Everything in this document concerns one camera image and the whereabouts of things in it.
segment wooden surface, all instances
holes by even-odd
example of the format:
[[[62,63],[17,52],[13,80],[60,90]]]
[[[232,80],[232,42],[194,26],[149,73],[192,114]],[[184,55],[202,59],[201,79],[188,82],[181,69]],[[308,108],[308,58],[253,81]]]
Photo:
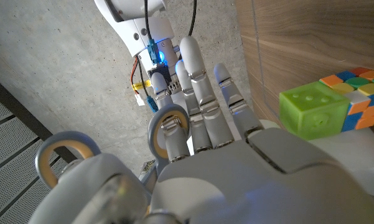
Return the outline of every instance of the wooden surface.
[[[235,0],[255,112],[279,122],[279,93],[374,69],[374,1]]]

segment red wire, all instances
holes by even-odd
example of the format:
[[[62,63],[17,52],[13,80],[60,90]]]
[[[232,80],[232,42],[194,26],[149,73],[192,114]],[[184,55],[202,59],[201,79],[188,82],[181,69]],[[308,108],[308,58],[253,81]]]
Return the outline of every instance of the red wire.
[[[137,68],[137,56],[136,56],[136,59],[134,60],[134,65],[133,65],[133,69],[131,70],[131,74],[130,74],[130,83],[131,83],[131,88],[134,86],[133,85],[133,75],[136,71],[136,68]]]

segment white square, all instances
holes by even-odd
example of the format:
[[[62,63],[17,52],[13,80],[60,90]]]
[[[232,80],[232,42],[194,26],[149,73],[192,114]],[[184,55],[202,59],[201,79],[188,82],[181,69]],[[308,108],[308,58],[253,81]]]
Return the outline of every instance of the white square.
[[[371,100],[369,97],[365,96],[364,94],[362,94],[358,90],[355,90],[355,91],[350,92],[350,93],[346,93],[346,94],[344,94],[344,96],[347,97],[348,99],[350,99],[350,104],[351,105]]]

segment blue connector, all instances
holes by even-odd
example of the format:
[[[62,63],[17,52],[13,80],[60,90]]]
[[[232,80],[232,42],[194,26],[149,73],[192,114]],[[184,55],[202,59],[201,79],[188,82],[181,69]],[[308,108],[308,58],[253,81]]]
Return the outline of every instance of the blue connector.
[[[161,57],[159,56],[159,49],[157,48],[157,44],[155,43],[154,39],[149,39],[148,40],[148,53],[149,56],[151,57],[152,64],[156,65],[161,62]]]
[[[154,99],[151,96],[147,96],[147,104],[151,108],[152,112],[156,113],[159,110]]]

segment gray concrete surface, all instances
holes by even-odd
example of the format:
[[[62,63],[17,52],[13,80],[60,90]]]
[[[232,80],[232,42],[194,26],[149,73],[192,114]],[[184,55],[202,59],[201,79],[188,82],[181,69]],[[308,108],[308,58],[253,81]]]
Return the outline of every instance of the gray concrete surface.
[[[192,0],[168,6],[159,16],[170,19],[176,45],[188,33]],[[193,36],[231,121],[214,82],[216,63],[225,63],[252,105],[233,0],[198,1]],[[152,112],[136,103],[132,63],[93,0],[0,1],[0,82],[50,131],[82,131],[137,174],[152,159],[146,136]]]

